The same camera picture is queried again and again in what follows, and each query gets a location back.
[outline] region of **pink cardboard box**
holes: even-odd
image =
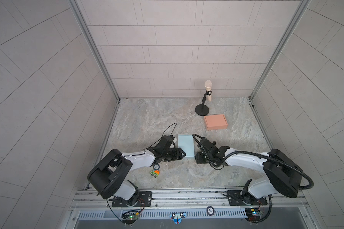
[[[224,114],[204,116],[204,121],[208,131],[226,129],[228,127]]]

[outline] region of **light blue box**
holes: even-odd
[[[178,135],[178,147],[186,153],[184,158],[194,159],[193,135]]]

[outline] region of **gray wall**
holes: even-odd
[[[323,228],[344,228],[344,0],[312,0],[253,103],[275,148],[315,182]]]
[[[0,1],[0,228],[55,228],[116,99],[66,0]]]
[[[247,97],[299,1],[78,4],[120,97]]]

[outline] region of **marble floor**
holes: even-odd
[[[121,100],[104,155],[111,149],[137,152],[158,140],[174,122],[173,135],[198,134],[217,147],[231,146],[251,152],[267,152],[269,146],[246,98],[213,98],[206,102],[211,114],[225,114],[228,128],[207,131],[202,116],[195,113],[201,98],[161,98]],[[243,186],[261,174],[240,166],[225,166],[216,171],[209,164],[196,164],[194,159],[160,163],[160,175],[150,176],[151,167],[129,172],[127,179],[139,188],[199,188]]]

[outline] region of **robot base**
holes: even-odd
[[[228,190],[226,191],[228,196],[228,201],[229,201],[229,206],[244,206],[247,205],[241,196],[241,192],[239,190]],[[267,205],[266,198],[260,198],[257,200],[257,204],[252,204],[252,205],[259,205],[259,200],[262,205]]]
[[[150,207],[151,206],[151,192],[139,192],[138,198],[144,200],[144,207]],[[113,199],[112,200],[112,207],[141,207],[142,204],[137,201],[134,206],[128,206],[127,200],[124,200],[122,198]]]

